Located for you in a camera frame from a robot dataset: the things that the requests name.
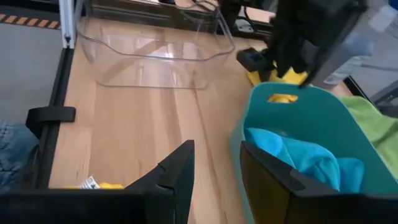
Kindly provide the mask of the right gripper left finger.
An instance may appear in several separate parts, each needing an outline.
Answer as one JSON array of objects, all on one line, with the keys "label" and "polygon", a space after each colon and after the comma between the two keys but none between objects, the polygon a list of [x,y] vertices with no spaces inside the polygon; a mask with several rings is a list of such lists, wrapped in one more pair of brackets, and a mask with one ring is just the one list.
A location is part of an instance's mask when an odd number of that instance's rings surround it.
[{"label": "right gripper left finger", "polygon": [[194,170],[187,140],[125,189],[0,194],[0,224],[187,224]]}]

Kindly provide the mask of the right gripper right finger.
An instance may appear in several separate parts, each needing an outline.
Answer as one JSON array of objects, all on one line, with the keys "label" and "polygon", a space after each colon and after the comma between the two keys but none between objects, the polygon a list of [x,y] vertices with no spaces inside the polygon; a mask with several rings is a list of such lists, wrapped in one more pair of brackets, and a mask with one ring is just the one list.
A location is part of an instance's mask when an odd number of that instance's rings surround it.
[{"label": "right gripper right finger", "polygon": [[240,164],[255,224],[398,224],[398,195],[339,193],[245,141]]}]

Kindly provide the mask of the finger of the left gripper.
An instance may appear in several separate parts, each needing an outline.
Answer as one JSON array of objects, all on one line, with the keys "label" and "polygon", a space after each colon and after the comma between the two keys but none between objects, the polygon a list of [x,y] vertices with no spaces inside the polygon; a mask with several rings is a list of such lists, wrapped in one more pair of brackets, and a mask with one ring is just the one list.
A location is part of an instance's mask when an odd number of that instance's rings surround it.
[{"label": "finger of the left gripper", "polygon": [[257,72],[261,82],[268,82],[271,71],[275,69],[273,61],[266,58],[264,51],[252,47],[239,50],[236,60],[249,72]]},{"label": "finger of the left gripper", "polygon": [[370,38],[356,30],[367,6],[310,6],[312,19],[303,28],[305,41],[300,55],[308,63],[308,77],[300,86],[309,84],[335,86],[330,75],[340,72],[348,61],[370,55]]}]

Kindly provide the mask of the yellow microfiber towel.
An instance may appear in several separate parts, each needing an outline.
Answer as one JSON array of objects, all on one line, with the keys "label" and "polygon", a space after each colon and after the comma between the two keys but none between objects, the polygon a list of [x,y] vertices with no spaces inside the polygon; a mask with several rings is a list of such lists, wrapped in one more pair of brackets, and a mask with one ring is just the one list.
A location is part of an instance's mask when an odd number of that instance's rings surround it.
[{"label": "yellow microfiber towel", "polygon": [[107,182],[98,183],[93,176],[89,176],[80,185],[68,185],[62,189],[124,189],[125,186],[121,184],[110,184]]},{"label": "yellow microfiber towel", "polygon": [[[262,81],[260,79],[259,72],[246,72],[246,76],[253,86],[260,84]],[[303,73],[295,73],[292,68],[290,68],[286,74],[280,78],[277,76],[277,70],[273,69],[269,78],[266,79],[266,82],[277,82],[277,83],[288,83],[293,85],[299,85],[303,83],[308,74],[306,72]],[[287,95],[287,94],[273,94],[267,100],[271,103],[294,103],[298,99],[295,95]]]}]

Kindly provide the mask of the blue microfiber towel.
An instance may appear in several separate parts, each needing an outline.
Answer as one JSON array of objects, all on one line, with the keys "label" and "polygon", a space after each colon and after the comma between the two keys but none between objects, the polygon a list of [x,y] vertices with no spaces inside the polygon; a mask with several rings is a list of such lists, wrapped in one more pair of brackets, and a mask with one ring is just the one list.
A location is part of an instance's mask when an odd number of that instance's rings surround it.
[{"label": "blue microfiber towel", "polygon": [[247,128],[246,139],[264,152],[343,193],[358,193],[365,175],[364,162],[351,157],[335,157],[325,147],[281,136],[259,128]]}]

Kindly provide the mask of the large green microfiber towel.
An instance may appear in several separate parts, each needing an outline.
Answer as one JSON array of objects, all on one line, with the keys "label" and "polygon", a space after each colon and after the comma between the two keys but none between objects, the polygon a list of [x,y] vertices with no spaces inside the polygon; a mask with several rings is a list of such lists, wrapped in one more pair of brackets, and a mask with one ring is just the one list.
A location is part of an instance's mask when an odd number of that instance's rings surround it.
[{"label": "large green microfiber towel", "polygon": [[360,96],[341,96],[339,99],[353,115],[394,178],[398,180],[398,119],[383,115]]}]

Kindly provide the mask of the teal plastic basket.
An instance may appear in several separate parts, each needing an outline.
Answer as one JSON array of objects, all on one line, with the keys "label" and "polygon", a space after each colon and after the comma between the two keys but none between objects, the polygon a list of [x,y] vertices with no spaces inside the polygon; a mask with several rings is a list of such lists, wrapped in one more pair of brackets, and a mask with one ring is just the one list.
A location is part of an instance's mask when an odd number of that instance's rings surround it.
[{"label": "teal plastic basket", "polygon": [[[295,95],[298,99],[294,103],[268,102],[267,99],[276,93]],[[247,128],[265,129],[281,136],[312,142],[325,147],[335,157],[351,157],[363,161],[365,175],[360,192],[338,191],[339,193],[398,195],[398,180],[337,97],[317,87],[301,89],[283,83],[261,83],[251,90],[246,108],[229,139],[246,224],[255,224],[240,164],[241,143],[245,141],[255,146],[245,137],[244,131]]]}]

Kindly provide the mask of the clear plastic basket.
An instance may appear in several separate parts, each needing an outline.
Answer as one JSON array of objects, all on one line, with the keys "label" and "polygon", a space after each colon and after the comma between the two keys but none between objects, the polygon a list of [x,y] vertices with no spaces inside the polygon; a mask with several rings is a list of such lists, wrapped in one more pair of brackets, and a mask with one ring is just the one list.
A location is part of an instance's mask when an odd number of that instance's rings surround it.
[{"label": "clear plastic basket", "polygon": [[76,0],[75,22],[105,86],[204,88],[235,46],[208,1]]}]

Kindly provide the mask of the person's leg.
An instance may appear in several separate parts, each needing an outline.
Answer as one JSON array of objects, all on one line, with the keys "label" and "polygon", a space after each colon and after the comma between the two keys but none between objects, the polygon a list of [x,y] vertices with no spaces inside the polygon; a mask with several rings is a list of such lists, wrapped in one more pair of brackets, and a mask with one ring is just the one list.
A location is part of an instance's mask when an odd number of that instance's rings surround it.
[{"label": "person's leg", "polygon": [[38,142],[25,124],[0,120],[0,192],[21,188]]}]

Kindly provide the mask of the aluminium frame post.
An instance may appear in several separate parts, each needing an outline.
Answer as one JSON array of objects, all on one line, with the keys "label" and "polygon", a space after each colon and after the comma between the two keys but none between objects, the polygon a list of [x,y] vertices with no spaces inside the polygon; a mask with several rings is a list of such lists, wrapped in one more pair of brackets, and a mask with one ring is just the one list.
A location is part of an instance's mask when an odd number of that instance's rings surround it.
[{"label": "aluminium frame post", "polygon": [[65,49],[74,49],[76,41],[74,0],[58,0],[62,42]]}]

